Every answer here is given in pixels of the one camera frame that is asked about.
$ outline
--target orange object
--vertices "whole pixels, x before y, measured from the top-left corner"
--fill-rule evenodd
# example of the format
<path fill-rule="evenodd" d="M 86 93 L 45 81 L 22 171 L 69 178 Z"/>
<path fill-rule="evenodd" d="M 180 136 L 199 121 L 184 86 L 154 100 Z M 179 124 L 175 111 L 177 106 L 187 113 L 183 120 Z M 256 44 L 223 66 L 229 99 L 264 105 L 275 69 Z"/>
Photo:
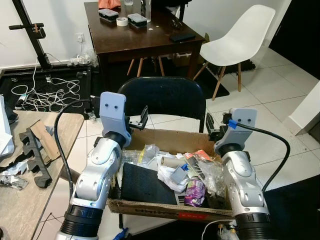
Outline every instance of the orange object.
<path fill-rule="evenodd" d="M 98 1 L 99 9 L 114 9 L 121 6 L 119 0 L 99 0 Z"/>

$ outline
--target cardboard piece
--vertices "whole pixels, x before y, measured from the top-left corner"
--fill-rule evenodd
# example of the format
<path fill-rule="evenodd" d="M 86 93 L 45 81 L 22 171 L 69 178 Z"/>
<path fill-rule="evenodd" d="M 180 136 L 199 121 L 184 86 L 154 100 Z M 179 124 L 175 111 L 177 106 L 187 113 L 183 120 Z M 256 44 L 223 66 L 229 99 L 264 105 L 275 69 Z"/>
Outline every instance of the cardboard piece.
<path fill-rule="evenodd" d="M 51 160 L 60 156 L 60 152 L 54 138 L 48 133 L 46 126 L 42 121 L 37 121 L 30 127 L 33 134 L 39 139 L 45 152 Z"/>
<path fill-rule="evenodd" d="M 215 156 L 215 142 L 209 141 L 208 134 L 161 129 L 135 131 L 127 150 L 143 150 L 145 145 L 155 144 L 162 151 L 177 153 L 194 153 L 204 150 L 209 156 Z M 189 221 L 211 222 L 232 218 L 232 210 L 191 207 L 149 202 L 128 201 L 108 198 L 107 204 L 112 213 L 179 219 Z"/>

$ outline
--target wooden chair leg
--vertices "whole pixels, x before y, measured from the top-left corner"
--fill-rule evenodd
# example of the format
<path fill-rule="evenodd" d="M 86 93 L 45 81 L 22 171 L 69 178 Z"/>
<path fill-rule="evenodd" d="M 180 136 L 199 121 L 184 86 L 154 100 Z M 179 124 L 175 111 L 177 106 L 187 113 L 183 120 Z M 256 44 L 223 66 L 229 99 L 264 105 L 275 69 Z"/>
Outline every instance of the wooden chair leg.
<path fill-rule="evenodd" d="M 157 72 L 157 57 L 156 56 L 153 57 L 153 65 L 154 65 L 154 72 L 156 73 Z"/>
<path fill-rule="evenodd" d="M 205 68 L 206 68 L 206 66 L 208 66 L 208 64 L 209 64 L 209 62 L 207 61 L 207 62 L 205 63 L 205 65 L 203 65 L 203 67 L 202 67 L 202 68 L 198 71 L 198 73 L 194 76 L 193 81 L 196 80 L 196 78 L 199 76 L 199 74 L 200 74 L 203 70 L 205 70 Z"/>
<path fill-rule="evenodd" d="M 161 75 L 164 76 L 165 71 L 164 71 L 164 66 L 162 65 L 162 60 L 160 56 L 159 56 L 159 65 L 160 65 Z"/>
<path fill-rule="evenodd" d="M 225 70 L 226 70 L 226 66 L 223 66 L 222 69 L 221 69 L 220 75 L 219 75 L 218 82 L 216 83 L 216 87 L 215 87 L 215 90 L 214 90 L 214 93 L 213 93 L 213 96 L 212 96 L 212 101 L 214 101 L 215 98 L 216 98 L 216 95 L 217 95 L 217 92 L 218 92 L 218 88 L 220 86 L 220 82 L 221 82 L 221 80 L 222 80 L 222 78 L 224 77 L 224 74 L 225 74 Z"/>
<path fill-rule="evenodd" d="M 140 63 L 139 63 L 139 68 L 138 68 L 138 74 L 136 75 L 137 77 L 140 77 L 141 74 L 141 69 L 142 69 L 142 63 L 144 62 L 144 58 L 140 58 Z"/>
<path fill-rule="evenodd" d="M 238 92 L 241 92 L 241 62 L 238 63 Z"/>
<path fill-rule="evenodd" d="M 129 70 L 128 70 L 128 73 L 126 74 L 127 76 L 129 76 L 130 71 L 131 71 L 131 69 L 132 69 L 132 66 L 134 65 L 134 62 L 135 62 L 135 60 L 132 59 L 131 64 L 130 64 L 130 67 L 129 67 Z"/>

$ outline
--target small black device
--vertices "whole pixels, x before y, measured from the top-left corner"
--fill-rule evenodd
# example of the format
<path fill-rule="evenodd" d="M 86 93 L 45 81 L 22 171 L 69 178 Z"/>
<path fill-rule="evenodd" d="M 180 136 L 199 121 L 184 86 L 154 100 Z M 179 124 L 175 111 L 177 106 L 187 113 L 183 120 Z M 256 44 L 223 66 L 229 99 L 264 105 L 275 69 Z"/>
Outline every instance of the small black device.
<path fill-rule="evenodd" d="M 172 35 L 172 36 L 170 36 L 170 40 L 175 43 L 179 43 L 182 41 L 194 39 L 195 37 L 196 37 L 196 35 L 194 35 L 192 33 L 184 33 L 184 34 Z"/>

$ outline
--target table leg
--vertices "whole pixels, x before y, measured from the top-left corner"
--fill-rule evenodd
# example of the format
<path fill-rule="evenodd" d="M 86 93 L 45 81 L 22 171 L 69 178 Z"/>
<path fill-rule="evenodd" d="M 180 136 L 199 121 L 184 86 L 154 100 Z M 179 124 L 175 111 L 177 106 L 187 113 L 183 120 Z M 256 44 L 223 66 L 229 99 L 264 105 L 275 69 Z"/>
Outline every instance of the table leg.
<path fill-rule="evenodd" d="M 111 81 L 108 80 L 108 56 L 100 55 L 98 56 L 99 59 L 99 67 L 102 73 L 102 81 L 104 85 L 105 91 L 111 91 Z"/>
<path fill-rule="evenodd" d="M 193 79 L 194 76 L 195 76 L 201 45 L 202 45 L 202 43 L 198 42 L 193 47 L 193 50 L 192 50 L 192 53 L 191 53 L 191 56 L 190 56 L 189 70 L 188 70 L 188 73 L 186 75 L 186 77 L 189 78 L 189 79 Z"/>

